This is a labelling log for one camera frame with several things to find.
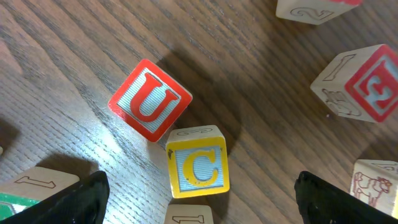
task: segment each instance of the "wooden table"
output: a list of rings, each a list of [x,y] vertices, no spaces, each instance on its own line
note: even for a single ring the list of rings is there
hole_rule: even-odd
[[[302,223],[300,171],[348,191],[357,158],[398,159],[398,116],[336,117],[309,89],[341,52],[398,49],[396,0],[320,26],[276,18],[276,0],[0,3],[0,181],[36,164],[104,170],[105,223],[163,223],[171,201],[210,205],[215,223]],[[150,143],[108,109],[142,58],[193,94],[172,128],[215,124],[226,136],[227,194],[172,200],[168,134]]]

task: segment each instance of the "number 2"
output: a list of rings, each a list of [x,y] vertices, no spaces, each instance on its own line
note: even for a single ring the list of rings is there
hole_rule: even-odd
[[[293,16],[304,16],[306,14],[307,16],[311,17],[312,19],[315,20],[322,20],[330,15],[332,15],[334,12],[327,11],[327,10],[322,10],[320,13],[316,9],[312,9],[310,7],[298,7],[296,9],[293,9],[290,14]]]

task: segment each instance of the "alphabet block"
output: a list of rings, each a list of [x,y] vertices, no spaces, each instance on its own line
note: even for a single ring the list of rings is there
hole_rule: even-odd
[[[278,0],[276,16],[319,25],[361,3],[362,0]]]
[[[207,205],[169,205],[164,224],[213,224],[213,214]]]
[[[382,122],[398,105],[398,55],[387,45],[339,54],[311,89],[339,116]]]
[[[0,221],[15,215],[79,181],[79,177],[33,167],[0,185]]]
[[[151,142],[158,141],[192,95],[147,59],[141,60],[108,103],[113,113]]]
[[[229,190],[225,138],[217,126],[173,130],[166,152],[174,198]]]
[[[398,218],[398,162],[357,160],[350,194]]]

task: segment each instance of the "yellow letter c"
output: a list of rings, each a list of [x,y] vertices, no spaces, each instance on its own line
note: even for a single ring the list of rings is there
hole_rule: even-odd
[[[215,169],[213,170],[213,175],[211,176],[210,179],[208,180],[198,180],[195,177],[195,172],[193,170],[193,162],[195,162],[195,159],[199,156],[206,156],[211,163],[216,162],[216,152],[214,149],[210,151],[196,151],[187,156],[185,159],[185,162],[183,164],[183,173],[185,179],[192,185],[196,187],[206,187],[211,184],[214,184],[216,182],[217,177],[218,177],[218,171]]]

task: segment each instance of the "black plastic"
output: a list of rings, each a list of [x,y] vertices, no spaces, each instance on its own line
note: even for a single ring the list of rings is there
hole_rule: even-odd
[[[97,171],[0,224],[100,224],[109,198],[106,173]]]
[[[304,224],[398,224],[398,220],[303,171],[294,185]]]

